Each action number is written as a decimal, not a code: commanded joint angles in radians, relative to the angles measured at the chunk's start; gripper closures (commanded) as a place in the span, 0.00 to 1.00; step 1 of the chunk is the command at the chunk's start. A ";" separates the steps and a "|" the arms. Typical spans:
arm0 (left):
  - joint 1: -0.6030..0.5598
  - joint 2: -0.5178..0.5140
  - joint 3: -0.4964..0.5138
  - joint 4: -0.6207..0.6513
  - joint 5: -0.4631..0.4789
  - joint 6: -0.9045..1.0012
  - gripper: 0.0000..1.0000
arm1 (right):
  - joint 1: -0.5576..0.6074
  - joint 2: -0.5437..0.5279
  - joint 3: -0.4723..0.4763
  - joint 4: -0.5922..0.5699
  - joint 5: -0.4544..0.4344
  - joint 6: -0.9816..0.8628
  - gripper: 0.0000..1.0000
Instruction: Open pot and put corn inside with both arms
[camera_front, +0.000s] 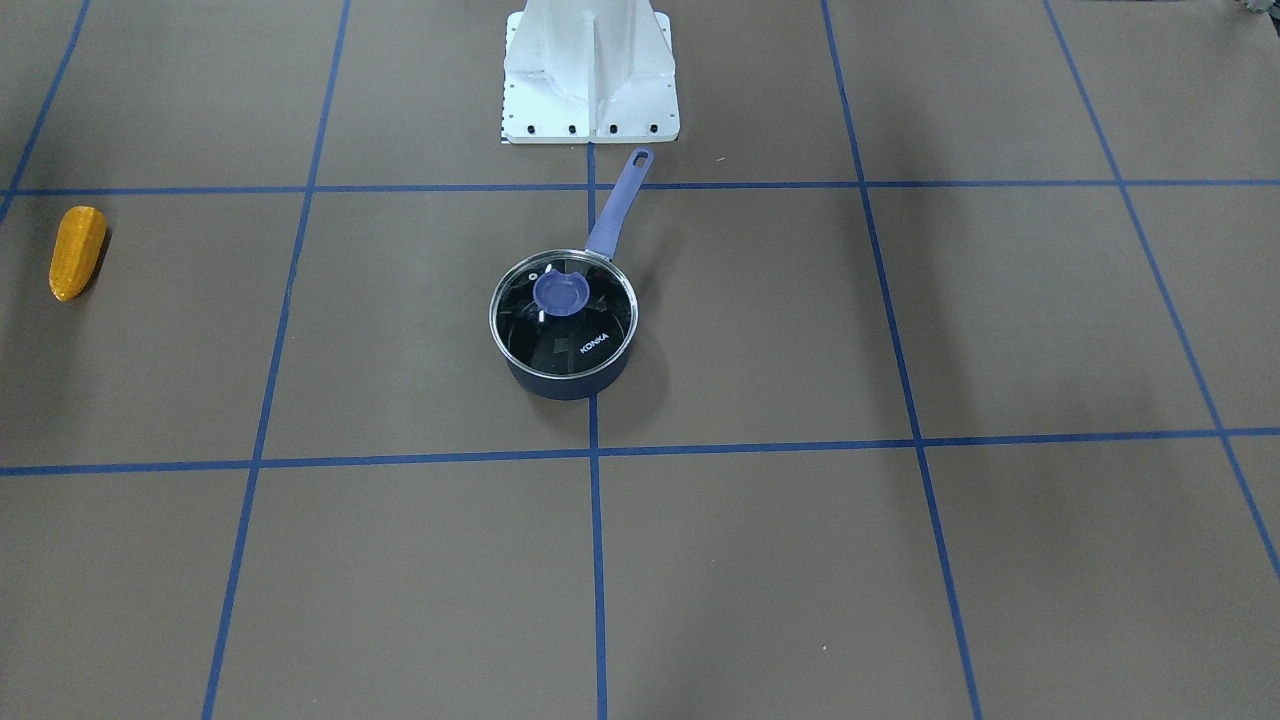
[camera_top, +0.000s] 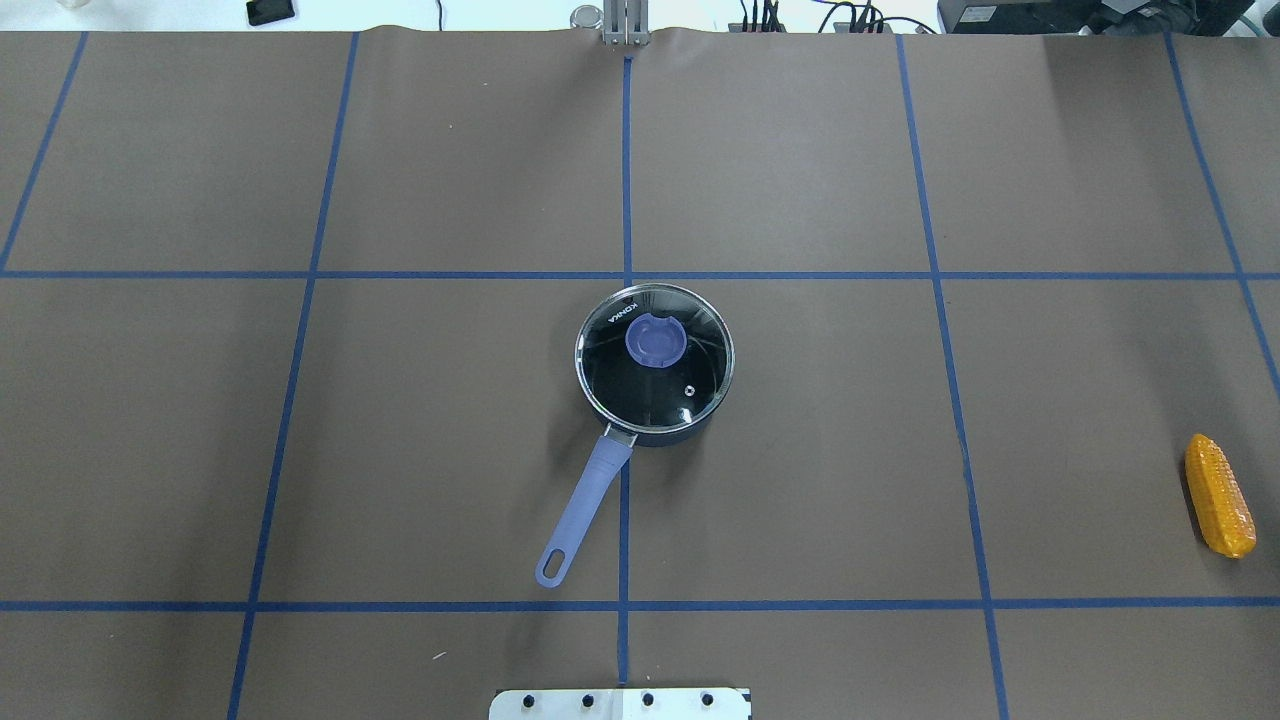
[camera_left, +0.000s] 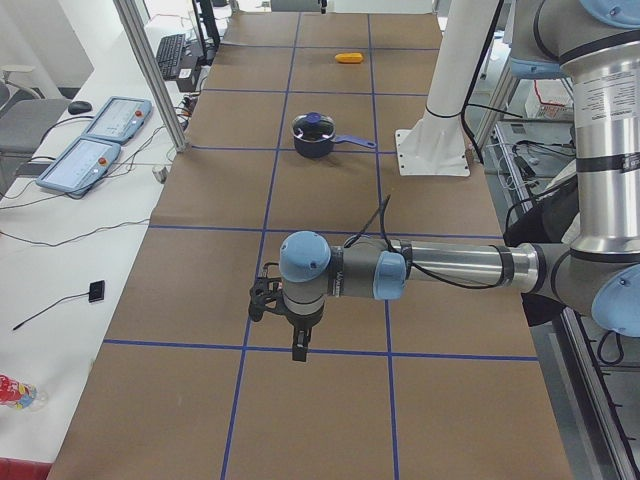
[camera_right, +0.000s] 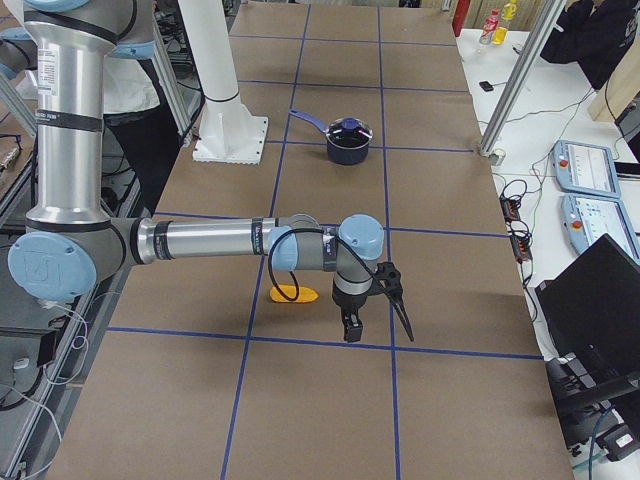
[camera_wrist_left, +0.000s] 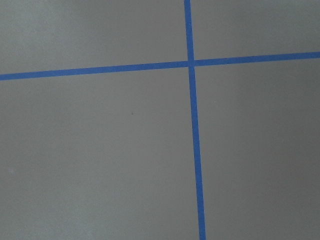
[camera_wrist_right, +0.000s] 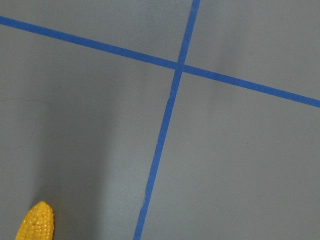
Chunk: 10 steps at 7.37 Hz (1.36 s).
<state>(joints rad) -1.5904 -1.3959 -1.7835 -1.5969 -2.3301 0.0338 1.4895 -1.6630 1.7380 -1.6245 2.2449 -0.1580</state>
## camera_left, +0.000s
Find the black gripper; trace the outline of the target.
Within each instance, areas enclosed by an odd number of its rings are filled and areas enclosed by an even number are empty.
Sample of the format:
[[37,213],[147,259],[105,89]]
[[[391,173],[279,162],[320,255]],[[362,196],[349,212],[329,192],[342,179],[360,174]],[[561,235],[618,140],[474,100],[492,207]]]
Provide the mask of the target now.
[[289,312],[286,319],[293,327],[292,360],[306,362],[307,341],[311,340],[313,327],[320,322],[320,311],[307,315]]

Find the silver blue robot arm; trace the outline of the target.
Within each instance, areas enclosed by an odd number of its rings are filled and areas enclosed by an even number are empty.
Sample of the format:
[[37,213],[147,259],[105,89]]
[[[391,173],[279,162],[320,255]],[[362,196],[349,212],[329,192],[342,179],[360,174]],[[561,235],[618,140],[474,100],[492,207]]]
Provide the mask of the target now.
[[277,311],[306,358],[329,296],[398,299],[410,280],[468,289],[511,286],[554,299],[602,328],[639,333],[639,5],[520,1],[514,60],[574,92],[580,231],[569,245],[473,246],[349,239],[301,231],[280,249]]

